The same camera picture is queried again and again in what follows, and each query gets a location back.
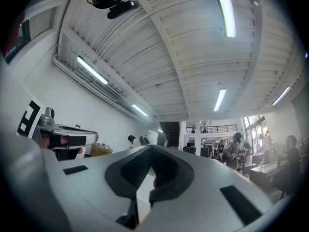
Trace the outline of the white ceiling tube light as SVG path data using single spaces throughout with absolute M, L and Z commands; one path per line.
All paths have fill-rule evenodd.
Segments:
M 104 85 L 108 84 L 108 81 L 102 77 L 97 71 L 95 71 L 81 56 L 77 57 L 79 62 L 89 73 L 91 73 L 96 79 L 98 79 Z
M 136 104 L 131 105 L 134 109 L 136 109 L 138 112 L 143 114 L 144 116 L 148 116 L 144 111 L 142 111 Z
M 228 38 L 236 37 L 236 24 L 235 16 L 233 11 L 232 0 L 217 0 L 222 13 L 224 25 L 225 25 L 225 35 Z
M 278 96 L 278 98 L 272 103 L 272 106 L 276 106 L 290 91 L 291 87 L 287 86 L 285 88 L 285 90 L 282 92 L 282 94 L 280 96 Z
M 225 98 L 225 94 L 226 94 L 226 89 L 221 89 L 220 92 L 219 92 L 219 95 L 218 95 L 218 99 L 217 99 L 217 102 L 216 102 L 216 105 L 215 105 L 215 108 L 214 108 L 214 112 L 218 112 L 221 105 L 222 105 L 222 102 Z

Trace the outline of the open cardboard box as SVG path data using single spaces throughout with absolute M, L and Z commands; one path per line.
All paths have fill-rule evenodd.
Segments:
M 90 150 L 91 157 L 98 157 L 112 154 L 112 149 L 109 148 L 108 145 L 105 144 L 93 144 Z

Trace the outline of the dark wall window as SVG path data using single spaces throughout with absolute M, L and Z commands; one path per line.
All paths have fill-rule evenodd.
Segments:
M 21 23 L 18 27 L 17 35 L 9 47 L 7 54 L 5 55 L 6 62 L 9 64 L 16 54 L 31 41 L 29 20 Z

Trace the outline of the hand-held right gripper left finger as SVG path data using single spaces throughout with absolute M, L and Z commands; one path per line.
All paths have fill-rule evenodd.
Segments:
M 73 232 L 152 232 L 151 214 L 136 223 L 137 190 L 150 169 L 150 146 L 60 161 L 58 198 Z

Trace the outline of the large bright window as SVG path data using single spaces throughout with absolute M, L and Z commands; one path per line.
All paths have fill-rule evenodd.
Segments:
M 252 148 L 252 154 L 259 153 L 260 148 L 262 147 L 262 141 L 259 139 L 259 135 L 265 135 L 268 131 L 265 116 L 255 115 L 243 117 L 242 122 L 245 128 L 244 132 L 246 140 Z

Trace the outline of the white air vent grille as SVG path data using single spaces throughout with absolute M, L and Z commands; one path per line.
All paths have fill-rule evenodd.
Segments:
M 122 97 L 120 94 L 115 91 L 112 87 L 110 87 L 108 84 L 103 84 L 99 80 L 94 81 L 94 85 L 98 88 L 98 90 L 104 94 L 105 96 L 108 96 L 110 99 L 114 100 L 115 102 L 119 102 Z

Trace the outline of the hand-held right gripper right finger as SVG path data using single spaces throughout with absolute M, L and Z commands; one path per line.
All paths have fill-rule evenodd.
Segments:
M 146 232 L 262 231 L 273 203 L 255 184 L 222 163 L 157 146 L 165 184 L 157 182 Z

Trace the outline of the black mezzanine railing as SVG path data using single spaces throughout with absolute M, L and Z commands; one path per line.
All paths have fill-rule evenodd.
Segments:
M 200 126 L 200 132 L 202 134 L 207 133 L 228 133 L 228 132 L 237 132 L 237 124 L 233 125 L 221 125 L 221 126 Z M 186 127 L 186 132 L 188 134 L 196 134 L 197 128 L 195 126 Z

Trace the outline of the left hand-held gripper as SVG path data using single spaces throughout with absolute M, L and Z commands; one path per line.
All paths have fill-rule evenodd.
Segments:
M 13 156 L 42 159 L 41 147 L 31 138 L 45 106 L 14 76 L 0 56 L 0 160 Z M 96 143 L 98 133 L 55 124 L 50 132 L 51 150 L 75 150 Z

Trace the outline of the grey table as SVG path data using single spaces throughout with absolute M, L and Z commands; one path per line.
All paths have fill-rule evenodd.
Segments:
M 260 189 L 268 192 L 273 189 L 273 179 L 275 176 L 285 175 L 289 171 L 289 163 L 286 160 L 277 161 L 250 169 L 249 180 L 257 185 Z

